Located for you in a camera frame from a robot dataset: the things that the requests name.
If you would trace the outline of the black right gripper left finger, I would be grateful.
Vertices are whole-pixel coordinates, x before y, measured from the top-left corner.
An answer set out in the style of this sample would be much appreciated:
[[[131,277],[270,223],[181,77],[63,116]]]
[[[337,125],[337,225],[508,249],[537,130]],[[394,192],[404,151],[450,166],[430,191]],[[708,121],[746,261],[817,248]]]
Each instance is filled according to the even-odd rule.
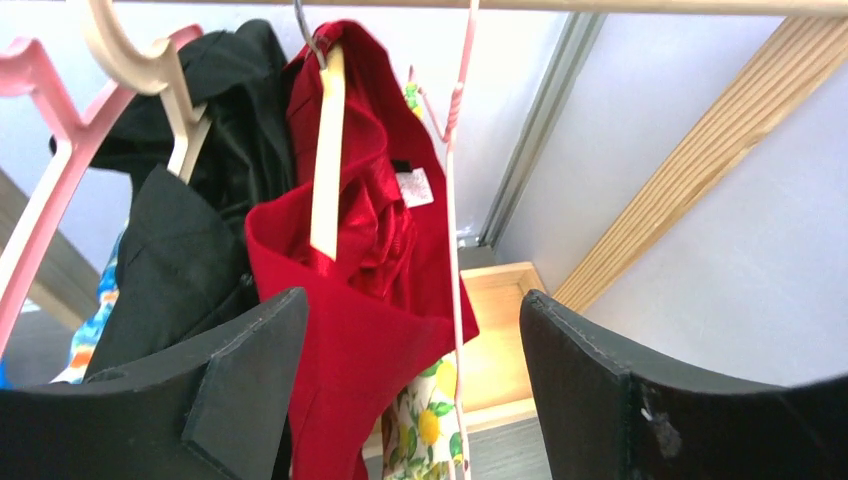
[[[86,384],[1,394],[5,479],[268,479],[308,322],[286,290]]]

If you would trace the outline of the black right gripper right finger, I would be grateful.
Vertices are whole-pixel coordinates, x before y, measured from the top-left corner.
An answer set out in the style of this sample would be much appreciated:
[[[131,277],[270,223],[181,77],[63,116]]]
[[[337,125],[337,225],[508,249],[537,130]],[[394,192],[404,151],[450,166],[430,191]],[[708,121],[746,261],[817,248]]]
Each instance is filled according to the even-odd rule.
[[[706,370],[528,292],[520,333],[556,479],[843,479],[847,380]]]

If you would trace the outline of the lemon print skirt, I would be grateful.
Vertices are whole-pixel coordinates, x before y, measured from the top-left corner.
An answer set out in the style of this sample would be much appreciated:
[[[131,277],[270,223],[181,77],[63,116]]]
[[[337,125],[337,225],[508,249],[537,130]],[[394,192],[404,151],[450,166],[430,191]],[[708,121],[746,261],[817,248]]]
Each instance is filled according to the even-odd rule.
[[[463,461],[456,416],[455,356],[448,354],[415,376],[381,418],[382,477],[455,479]]]

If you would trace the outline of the red pleated skirt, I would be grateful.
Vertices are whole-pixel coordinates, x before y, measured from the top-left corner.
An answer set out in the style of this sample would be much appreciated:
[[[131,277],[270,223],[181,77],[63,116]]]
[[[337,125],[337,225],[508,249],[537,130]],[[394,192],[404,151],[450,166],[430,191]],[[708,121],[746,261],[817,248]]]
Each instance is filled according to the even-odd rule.
[[[413,378],[455,347],[446,179],[384,47],[328,22],[346,97],[335,260],[310,245],[323,88],[303,49],[283,71],[297,185],[254,207],[245,231],[259,295],[301,287],[309,303],[288,409],[295,479],[364,479],[363,446]]]

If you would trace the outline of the pink wire hanger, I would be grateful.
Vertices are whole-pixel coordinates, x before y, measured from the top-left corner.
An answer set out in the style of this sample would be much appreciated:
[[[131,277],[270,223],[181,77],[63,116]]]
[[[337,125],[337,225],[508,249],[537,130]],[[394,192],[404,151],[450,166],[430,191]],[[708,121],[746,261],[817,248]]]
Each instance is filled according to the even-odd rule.
[[[457,125],[459,121],[461,104],[463,100],[466,78],[472,57],[473,45],[476,34],[477,14],[480,7],[479,0],[469,2],[467,26],[465,30],[463,50],[459,67],[458,78],[455,82],[450,100],[450,107],[445,124],[441,124],[435,114],[427,93],[416,79],[415,69],[408,70],[407,84],[404,88],[404,97],[410,109],[417,115],[423,113],[429,115],[433,127],[436,129],[437,138],[446,144],[444,172],[446,178],[446,215],[448,225],[448,250],[450,257],[451,293],[453,306],[454,340],[455,340],[455,364],[456,382],[454,394],[454,411],[457,418],[459,446],[461,447],[461,460],[450,462],[449,475],[452,479],[462,474],[464,479],[472,478],[470,467],[470,446],[468,430],[463,410],[463,345],[464,327],[461,297],[461,276],[457,251],[457,222],[456,222],[456,194],[455,194],[455,171],[454,155],[457,143]]]

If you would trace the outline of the wooden hanger with metal hook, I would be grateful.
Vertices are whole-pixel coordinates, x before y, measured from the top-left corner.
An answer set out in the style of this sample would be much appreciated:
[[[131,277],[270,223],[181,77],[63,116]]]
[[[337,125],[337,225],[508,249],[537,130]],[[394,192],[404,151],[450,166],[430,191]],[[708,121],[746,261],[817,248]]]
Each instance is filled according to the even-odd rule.
[[[310,245],[335,260],[346,97],[344,55],[339,46],[324,53],[308,27],[303,2],[294,0],[293,5],[301,35],[319,65],[323,88],[315,151]]]

